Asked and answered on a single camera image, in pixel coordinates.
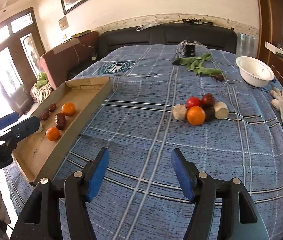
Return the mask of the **orange tangerine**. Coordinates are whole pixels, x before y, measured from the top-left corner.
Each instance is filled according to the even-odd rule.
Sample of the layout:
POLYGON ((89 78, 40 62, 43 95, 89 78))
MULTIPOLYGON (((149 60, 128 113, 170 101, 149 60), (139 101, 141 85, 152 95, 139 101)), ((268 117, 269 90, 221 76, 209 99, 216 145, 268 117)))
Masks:
POLYGON ((56 141, 60 137, 60 131, 56 127, 49 127, 45 135, 49 141, 56 141))
POLYGON ((72 102, 67 102, 65 104, 62 105, 61 107, 61 112, 65 115, 65 116, 71 116, 75 113, 76 108, 75 105, 72 102))
POLYGON ((201 107, 193 106, 188 109, 186 118, 191 125, 199 126, 205 122, 206 114, 201 107))

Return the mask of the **small dark red date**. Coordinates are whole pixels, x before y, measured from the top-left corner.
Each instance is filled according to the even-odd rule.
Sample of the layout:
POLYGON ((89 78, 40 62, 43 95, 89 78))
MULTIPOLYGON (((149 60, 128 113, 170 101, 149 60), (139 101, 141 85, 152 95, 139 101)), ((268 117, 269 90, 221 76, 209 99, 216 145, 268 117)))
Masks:
POLYGON ((49 112, 54 112, 55 111, 55 109, 56 109, 56 104, 55 103, 52 103, 50 106, 49 106, 49 108, 48 108, 48 110, 49 110, 49 112))

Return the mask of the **large wrinkled red date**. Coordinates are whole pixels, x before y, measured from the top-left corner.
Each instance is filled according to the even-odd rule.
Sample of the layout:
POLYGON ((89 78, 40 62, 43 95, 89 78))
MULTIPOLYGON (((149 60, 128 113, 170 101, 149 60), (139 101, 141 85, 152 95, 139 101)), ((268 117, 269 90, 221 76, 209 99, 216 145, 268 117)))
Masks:
POLYGON ((66 124, 66 119, 65 119, 65 115, 63 113, 57 113, 55 115, 55 125, 56 128, 63 131, 63 129, 65 128, 65 124, 66 124))

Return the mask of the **red tomato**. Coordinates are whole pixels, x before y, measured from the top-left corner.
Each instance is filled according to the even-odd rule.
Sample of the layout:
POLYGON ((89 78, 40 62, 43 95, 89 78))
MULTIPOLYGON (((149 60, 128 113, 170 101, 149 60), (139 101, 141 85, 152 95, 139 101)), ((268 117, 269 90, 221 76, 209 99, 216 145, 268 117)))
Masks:
POLYGON ((194 96, 188 98, 188 100, 186 102, 187 109, 190 109, 190 108, 196 107, 196 106, 198 106, 198 107, 202 106, 201 100, 197 97, 194 97, 194 96))

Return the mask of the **dark red jujube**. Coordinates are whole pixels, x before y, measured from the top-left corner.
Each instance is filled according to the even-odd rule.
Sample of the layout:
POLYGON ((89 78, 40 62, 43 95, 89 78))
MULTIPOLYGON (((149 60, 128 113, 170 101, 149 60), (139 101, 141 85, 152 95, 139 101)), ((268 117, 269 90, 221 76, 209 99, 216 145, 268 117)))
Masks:
POLYGON ((203 107, 214 106, 216 104, 216 100, 212 94, 208 93, 202 97, 201 104, 203 107))

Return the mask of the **brown cardboard tray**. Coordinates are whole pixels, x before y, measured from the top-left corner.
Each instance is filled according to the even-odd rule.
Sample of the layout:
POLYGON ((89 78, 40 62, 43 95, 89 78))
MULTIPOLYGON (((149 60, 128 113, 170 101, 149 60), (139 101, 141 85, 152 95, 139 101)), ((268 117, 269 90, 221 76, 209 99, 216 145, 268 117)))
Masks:
POLYGON ((109 77, 65 81, 33 112, 42 130, 18 143, 13 156, 30 184, 52 179, 69 148, 112 90, 109 77))

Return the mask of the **dark purple fruit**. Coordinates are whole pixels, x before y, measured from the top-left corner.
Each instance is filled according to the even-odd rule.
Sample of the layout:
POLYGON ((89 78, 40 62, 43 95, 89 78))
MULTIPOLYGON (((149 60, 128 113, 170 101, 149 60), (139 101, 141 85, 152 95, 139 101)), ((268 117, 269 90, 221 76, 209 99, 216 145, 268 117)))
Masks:
POLYGON ((203 110, 206 115, 205 122, 209 122, 215 119, 215 109, 213 106, 205 106, 203 107, 203 110))

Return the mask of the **blue plaid tablecloth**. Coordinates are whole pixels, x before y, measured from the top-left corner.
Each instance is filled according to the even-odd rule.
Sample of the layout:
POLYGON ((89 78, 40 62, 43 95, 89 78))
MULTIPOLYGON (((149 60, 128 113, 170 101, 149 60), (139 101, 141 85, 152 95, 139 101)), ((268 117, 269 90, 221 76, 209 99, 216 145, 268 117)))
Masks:
POLYGON ((193 213, 183 195, 171 152, 179 148, 200 171, 221 180, 239 178, 251 194, 270 239, 283 237, 283 123, 270 90, 247 84, 235 55, 210 53, 205 67, 220 69, 218 81, 174 66, 172 45, 116 49, 78 74, 108 76, 112 90, 82 128, 58 169, 61 179, 80 170, 102 147, 110 158, 88 212, 98 239, 182 239, 193 213), (212 94, 227 118, 194 126, 173 117, 175 105, 212 94))

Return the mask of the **dried date near leaves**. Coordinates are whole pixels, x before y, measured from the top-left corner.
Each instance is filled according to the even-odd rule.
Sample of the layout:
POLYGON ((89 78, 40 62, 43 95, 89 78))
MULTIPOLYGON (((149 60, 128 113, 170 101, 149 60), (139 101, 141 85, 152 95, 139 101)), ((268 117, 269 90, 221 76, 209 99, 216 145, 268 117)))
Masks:
POLYGON ((216 79, 216 80, 219 80, 219 81, 224 81, 225 78, 224 78, 223 75, 218 74, 218 75, 215 76, 215 79, 216 79))

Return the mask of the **green leafy vegetable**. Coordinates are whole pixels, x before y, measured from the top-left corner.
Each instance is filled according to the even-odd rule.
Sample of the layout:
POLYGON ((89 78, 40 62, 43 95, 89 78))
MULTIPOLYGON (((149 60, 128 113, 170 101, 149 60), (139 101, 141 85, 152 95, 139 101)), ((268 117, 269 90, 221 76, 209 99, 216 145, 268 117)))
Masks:
POLYGON ((195 75, 223 75, 222 70, 204 67, 203 64, 206 61, 210 61, 211 54, 204 54, 202 56, 195 57, 182 57, 179 58, 179 65, 185 66, 188 72, 193 72, 195 75))

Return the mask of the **white bowl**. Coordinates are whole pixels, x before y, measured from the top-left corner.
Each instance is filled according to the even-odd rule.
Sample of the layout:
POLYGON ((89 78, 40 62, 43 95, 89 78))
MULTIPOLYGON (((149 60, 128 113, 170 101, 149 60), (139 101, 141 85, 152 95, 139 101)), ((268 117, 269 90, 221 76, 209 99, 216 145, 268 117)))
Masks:
POLYGON ((257 88, 265 87, 274 79, 272 69, 262 61, 249 56, 240 56, 235 60, 241 77, 257 88))

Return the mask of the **small black device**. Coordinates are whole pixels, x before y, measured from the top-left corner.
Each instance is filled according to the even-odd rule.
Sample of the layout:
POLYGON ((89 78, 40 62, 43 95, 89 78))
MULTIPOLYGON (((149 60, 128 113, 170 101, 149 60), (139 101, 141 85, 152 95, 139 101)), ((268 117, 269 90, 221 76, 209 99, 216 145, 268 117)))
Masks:
POLYGON ((182 55, 185 57, 194 57, 196 51, 196 44, 192 42, 186 42, 183 45, 182 55))

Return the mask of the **clear glass jar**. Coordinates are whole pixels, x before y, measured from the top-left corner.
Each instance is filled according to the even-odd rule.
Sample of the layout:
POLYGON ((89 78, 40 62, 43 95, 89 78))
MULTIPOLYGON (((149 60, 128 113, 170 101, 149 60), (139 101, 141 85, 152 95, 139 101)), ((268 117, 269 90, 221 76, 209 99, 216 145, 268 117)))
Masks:
POLYGON ((249 56, 256 58, 258 52, 258 39, 243 33, 237 35, 236 57, 249 56))

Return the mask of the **black sofa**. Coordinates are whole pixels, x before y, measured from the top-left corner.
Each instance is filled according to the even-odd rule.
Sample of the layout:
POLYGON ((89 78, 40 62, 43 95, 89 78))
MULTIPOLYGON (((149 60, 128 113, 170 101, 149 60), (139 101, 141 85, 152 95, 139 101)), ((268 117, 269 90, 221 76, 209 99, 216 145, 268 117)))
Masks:
POLYGON ((232 29, 210 25, 163 24, 136 31, 135 27, 107 31, 97 39, 97 58, 102 59, 125 46, 168 44, 196 41, 209 49, 236 52, 237 34, 232 29))

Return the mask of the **white long box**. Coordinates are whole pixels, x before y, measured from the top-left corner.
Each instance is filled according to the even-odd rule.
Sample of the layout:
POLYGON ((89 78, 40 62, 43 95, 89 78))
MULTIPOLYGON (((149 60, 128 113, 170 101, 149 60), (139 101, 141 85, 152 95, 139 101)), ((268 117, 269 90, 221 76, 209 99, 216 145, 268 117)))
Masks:
POLYGON ((281 49, 277 48, 276 46, 272 45, 271 43, 267 41, 265 42, 265 48, 274 54, 277 54, 277 53, 283 54, 283 51, 281 49))

